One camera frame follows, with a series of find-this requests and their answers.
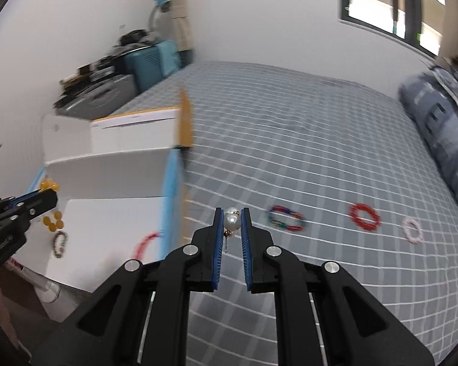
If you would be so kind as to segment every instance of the white wall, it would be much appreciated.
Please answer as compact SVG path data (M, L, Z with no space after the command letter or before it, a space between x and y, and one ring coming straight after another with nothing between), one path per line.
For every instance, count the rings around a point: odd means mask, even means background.
M340 23L340 0L188 0L197 60L263 63L342 78L396 97L428 58Z
M153 0L8 1L0 14L0 196L26 191L42 166L40 119L60 95L59 80L145 28L152 7Z

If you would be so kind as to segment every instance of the lamp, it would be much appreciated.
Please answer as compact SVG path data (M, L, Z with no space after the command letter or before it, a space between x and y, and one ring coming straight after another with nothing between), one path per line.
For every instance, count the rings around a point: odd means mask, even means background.
M154 29L154 15L156 14L157 10L160 10L161 13L167 13L171 9L171 0L154 0L154 8L149 15L149 22L147 28L149 32L153 32Z

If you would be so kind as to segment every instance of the window frame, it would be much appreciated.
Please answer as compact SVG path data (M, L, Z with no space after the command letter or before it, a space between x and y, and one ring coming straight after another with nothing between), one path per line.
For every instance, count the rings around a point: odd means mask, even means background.
M355 23L360 26L367 27L379 33L386 34L389 37L397 40L398 42L405 43L409 46L414 47L426 55L436 58L437 55L432 53L430 50L420 45L420 39L418 34L421 34L422 23L423 23L423 0L405 0L405 36L401 38L397 36L397 20L398 20L398 0L392 0L393 11L392 17L394 21L393 33L390 33L377 26L371 25L370 23L364 22L360 19L353 18L349 15L350 0L341 0L341 19L347 22Z

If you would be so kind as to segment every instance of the silver screw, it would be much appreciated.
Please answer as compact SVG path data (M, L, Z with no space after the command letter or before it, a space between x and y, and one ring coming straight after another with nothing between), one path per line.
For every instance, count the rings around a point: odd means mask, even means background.
M198 252L198 247L195 245L187 245L183 248L183 253L187 256L193 256Z
M282 250L278 246L269 246L266 249L266 253L268 253L269 256L279 256L282 254Z
M330 272L331 274L337 273L337 271L340 270L340 265L336 263L335 261L328 261L325 265L324 268L327 272Z
M129 260L124 264L124 268L129 272L136 271L139 267L140 262L138 260Z

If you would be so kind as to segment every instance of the pearl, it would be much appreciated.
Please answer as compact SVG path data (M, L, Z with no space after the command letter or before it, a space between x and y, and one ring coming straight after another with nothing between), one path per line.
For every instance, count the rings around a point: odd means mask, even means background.
M224 228L234 232L241 228L241 214L236 208L228 208L224 213Z

